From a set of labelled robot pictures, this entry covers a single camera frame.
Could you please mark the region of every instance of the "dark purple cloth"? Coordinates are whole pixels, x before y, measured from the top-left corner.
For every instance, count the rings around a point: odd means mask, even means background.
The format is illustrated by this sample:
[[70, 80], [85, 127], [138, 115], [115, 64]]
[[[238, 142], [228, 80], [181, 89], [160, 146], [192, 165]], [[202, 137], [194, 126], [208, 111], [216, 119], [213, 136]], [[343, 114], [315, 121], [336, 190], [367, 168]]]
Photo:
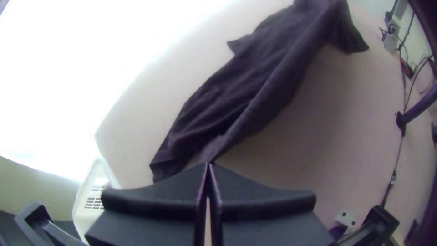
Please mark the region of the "dark purple cloth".
[[179, 172], [195, 154], [213, 162], [261, 131], [292, 101], [307, 66], [328, 42], [345, 53], [369, 48], [346, 0], [296, 0], [253, 34], [228, 42], [233, 59], [185, 102], [150, 164], [153, 181]]

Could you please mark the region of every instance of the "wire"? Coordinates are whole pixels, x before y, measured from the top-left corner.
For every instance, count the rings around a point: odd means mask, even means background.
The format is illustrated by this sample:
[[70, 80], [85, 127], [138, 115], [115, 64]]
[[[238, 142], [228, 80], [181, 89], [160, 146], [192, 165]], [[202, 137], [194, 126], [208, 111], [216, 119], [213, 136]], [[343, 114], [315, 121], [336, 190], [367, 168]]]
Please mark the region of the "wire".
[[423, 91], [419, 92], [419, 95], [425, 94], [431, 90], [431, 88], [436, 84], [436, 78], [432, 77], [431, 82], [423, 89]]
[[381, 206], [385, 207], [386, 206], [386, 202], [387, 202], [387, 198], [388, 198], [388, 194], [390, 193], [391, 188], [393, 187], [393, 185], [396, 182], [396, 170], [397, 170], [397, 165], [399, 163], [399, 158], [401, 156], [401, 149], [402, 149], [402, 142], [404, 140], [404, 137], [401, 137], [401, 142], [399, 143], [399, 149], [397, 151], [397, 157], [396, 157], [396, 162], [395, 162], [395, 168], [393, 169], [393, 174], [391, 175], [391, 179], [390, 179], [390, 183], [387, 186], [386, 189], [386, 193], [384, 194], [384, 198], [382, 199], [382, 203]]
[[417, 77], [418, 77], [420, 71], [421, 71], [422, 68], [423, 68], [423, 67], [424, 67], [424, 66], [429, 62], [430, 59], [431, 59], [431, 58], [428, 57], [428, 59], [427, 59], [427, 60], [426, 60], [426, 61], [425, 61], [421, 66], [420, 66], [419, 70], [416, 72], [416, 76], [414, 77], [414, 79], [413, 79], [413, 83], [411, 84], [410, 93], [408, 94], [407, 102], [406, 102], [405, 105], [404, 105], [404, 113], [405, 113], [405, 111], [407, 110], [408, 102], [410, 102], [411, 92], [413, 91], [414, 83], [416, 83], [416, 80], [417, 80]]

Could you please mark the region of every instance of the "electrical cable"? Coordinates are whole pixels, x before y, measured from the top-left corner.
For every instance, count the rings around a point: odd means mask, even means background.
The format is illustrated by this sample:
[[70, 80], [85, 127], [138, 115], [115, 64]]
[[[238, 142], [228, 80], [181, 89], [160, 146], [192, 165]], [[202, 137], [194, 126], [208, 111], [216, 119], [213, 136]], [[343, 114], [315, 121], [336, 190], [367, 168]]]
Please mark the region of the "electrical cable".
[[[409, 93], [409, 95], [408, 95], [408, 99], [407, 99], [407, 101], [405, 101], [405, 90], [406, 90], [406, 86], [405, 86], [405, 84], [406, 84], [406, 80], [405, 80], [405, 73], [403, 72], [402, 73], [402, 80], [404, 81], [404, 110], [403, 110], [403, 112], [405, 113], [405, 111], [407, 110], [407, 107], [408, 107], [408, 103], [410, 102], [410, 98], [411, 98], [411, 93], [412, 93], [412, 90], [413, 90], [413, 86], [414, 86], [414, 83], [416, 82], [416, 79], [417, 79], [417, 76], [419, 75], [419, 73], [420, 73], [420, 71], [422, 70], [422, 68], [429, 62], [429, 60], [431, 59], [433, 57], [433, 55], [431, 55], [431, 56], [429, 56], [429, 57], [425, 57], [425, 58], [427, 58], [426, 59], [426, 61], [425, 62], [420, 62], [420, 63], [422, 63], [422, 65], [420, 66], [420, 68], [417, 70], [417, 73], [416, 73], [416, 76], [414, 77], [414, 79], [413, 79], [413, 83], [411, 84], [411, 88], [410, 88], [410, 93]], [[385, 205], [386, 205], [386, 202], [387, 202], [387, 198], [388, 198], [388, 195], [389, 195], [389, 193], [390, 193], [390, 190], [392, 189], [392, 187], [393, 187], [393, 185], [396, 183], [396, 170], [397, 170], [397, 166], [398, 166], [398, 164], [399, 164], [399, 158], [400, 158], [400, 156], [401, 156], [401, 149], [402, 149], [402, 142], [403, 142], [403, 139], [404, 139], [404, 137], [401, 137], [401, 142], [399, 143], [399, 149], [398, 149], [398, 151], [397, 151], [397, 157], [396, 157], [396, 162], [395, 162], [395, 167], [393, 168], [393, 173], [392, 173], [392, 175], [391, 175], [391, 179], [390, 179], [390, 183], [388, 184], [388, 186], [387, 186], [387, 189], [386, 189], [386, 192], [385, 192], [385, 194], [384, 194], [384, 198], [382, 199], [382, 203], [381, 203], [381, 206], [382, 207], [385, 207]]]
[[[412, 24], [413, 24], [414, 15], [415, 15], [415, 14], [414, 14], [414, 12], [413, 12], [413, 14], [412, 14], [412, 16], [411, 16], [411, 20], [410, 20], [410, 25], [408, 26], [407, 32], [406, 32], [405, 37], [404, 37], [403, 40], [401, 40], [401, 39], [399, 38], [399, 36], [398, 36], [396, 33], [394, 33], [394, 35], [399, 39], [399, 41], [401, 41], [401, 43], [400, 43], [400, 45], [399, 45], [399, 47], [398, 47], [398, 49], [397, 49], [397, 50], [399, 51], [399, 59], [401, 59], [401, 49], [402, 49], [402, 47], [404, 47], [405, 55], [406, 55], [405, 63], [407, 64], [407, 66], [408, 66], [408, 51], [407, 51], [407, 48], [405, 47], [405, 41], [407, 40], [407, 37], [408, 37], [408, 35], [410, 34], [410, 29], [411, 29], [411, 26], [412, 26]], [[405, 92], [406, 92], [406, 89], [407, 89], [407, 82], [406, 82], [405, 77], [406, 77], [406, 74], [405, 74], [404, 72], [402, 72], [403, 91], [404, 91], [404, 92], [403, 92], [403, 98], [404, 98], [404, 113], [405, 113], [405, 110], [406, 110], [406, 108], [407, 108], [408, 102], [410, 101], [410, 96], [409, 96], [409, 97], [408, 97], [408, 100], [405, 102]], [[399, 158], [400, 158], [400, 156], [401, 156], [401, 149], [402, 149], [402, 142], [403, 142], [403, 139], [404, 139], [404, 137], [401, 136], [401, 142], [399, 143], [399, 148], [398, 148], [398, 150], [397, 150], [396, 162], [395, 162], [395, 166], [394, 166], [394, 168], [393, 168], [393, 173], [391, 174], [390, 183], [389, 183], [388, 186], [387, 186], [387, 189], [386, 189], [385, 194], [384, 194], [384, 198], [382, 199], [382, 202], [381, 202], [381, 207], [383, 207], [383, 208], [386, 206], [387, 198], [388, 198], [388, 195], [389, 195], [389, 193], [390, 193], [391, 188], [392, 188], [393, 185], [396, 183], [396, 170], [397, 170], [397, 166], [398, 166], [398, 164], [399, 164]]]
[[407, 102], [406, 102], [406, 104], [405, 104], [405, 106], [404, 106], [404, 113], [405, 113], [405, 111], [407, 110], [407, 106], [408, 106], [408, 102], [410, 101], [410, 97], [411, 97], [411, 92], [413, 91], [413, 86], [414, 86], [414, 83], [416, 83], [416, 80], [417, 80], [417, 77], [418, 77], [418, 75], [419, 75], [419, 73], [420, 73], [420, 71], [422, 70], [422, 68], [429, 62], [429, 60], [430, 60], [431, 58], [429, 58], [428, 57], [428, 59], [420, 66], [420, 68], [419, 68], [419, 70], [417, 71], [417, 73], [416, 73], [416, 76], [414, 77], [414, 79], [413, 79], [413, 83], [411, 84], [411, 88], [410, 88], [410, 93], [408, 94], [408, 99], [407, 99]]

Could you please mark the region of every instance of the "black plastic bracket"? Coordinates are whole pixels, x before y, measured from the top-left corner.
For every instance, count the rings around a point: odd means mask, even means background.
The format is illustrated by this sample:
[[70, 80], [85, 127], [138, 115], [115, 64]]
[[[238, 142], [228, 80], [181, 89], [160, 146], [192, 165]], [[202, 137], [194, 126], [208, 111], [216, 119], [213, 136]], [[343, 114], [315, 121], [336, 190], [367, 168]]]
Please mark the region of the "black plastic bracket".
[[396, 125], [399, 127], [399, 129], [402, 132], [402, 136], [405, 137], [405, 132], [407, 130], [407, 124], [405, 124], [402, 120], [402, 113], [401, 112], [397, 112], [396, 114]]

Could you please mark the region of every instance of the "white wall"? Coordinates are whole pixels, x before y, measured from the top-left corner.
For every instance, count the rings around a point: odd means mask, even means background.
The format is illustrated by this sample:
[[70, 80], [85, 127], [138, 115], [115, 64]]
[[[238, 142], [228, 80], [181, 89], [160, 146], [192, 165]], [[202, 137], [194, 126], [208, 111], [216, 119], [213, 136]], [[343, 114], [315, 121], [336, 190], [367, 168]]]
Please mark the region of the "white wall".
[[[405, 37], [405, 34], [407, 33], [412, 14], [413, 9], [410, 7], [410, 5], [408, 5], [407, 10], [405, 11], [405, 14], [401, 20], [401, 30], [399, 31], [399, 37], [401, 39], [403, 39]], [[431, 48], [428, 44], [428, 39], [423, 32], [422, 26], [420, 25], [417, 16], [414, 16], [413, 23], [410, 29], [410, 34], [405, 41], [405, 48], [408, 52], [408, 64], [410, 64], [412, 69], [415, 68], [414, 64], [419, 64], [423, 54], [425, 54], [426, 56], [432, 54]], [[403, 59], [406, 59], [404, 49], [402, 49], [401, 56]]]
[[[391, 11], [395, 0], [348, 0], [348, 2], [350, 4], [362, 6], [377, 19], [384, 20], [386, 12]], [[405, 34], [407, 33], [412, 13], [413, 9], [410, 7], [410, 5], [408, 5], [401, 20], [401, 29], [399, 31], [400, 39], [403, 39], [405, 37]], [[426, 56], [429, 56], [431, 54], [428, 40], [416, 16], [414, 17], [410, 29], [410, 35], [405, 41], [405, 48], [408, 52], [408, 63], [410, 64], [412, 69], [416, 67], [415, 64], [418, 64], [420, 62], [421, 56], [423, 54], [426, 54]], [[404, 60], [407, 57], [404, 48], [402, 49], [401, 56]]]
[[0, 210], [16, 214], [37, 200], [53, 220], [71, 221], [79, 184], [0, 157]]

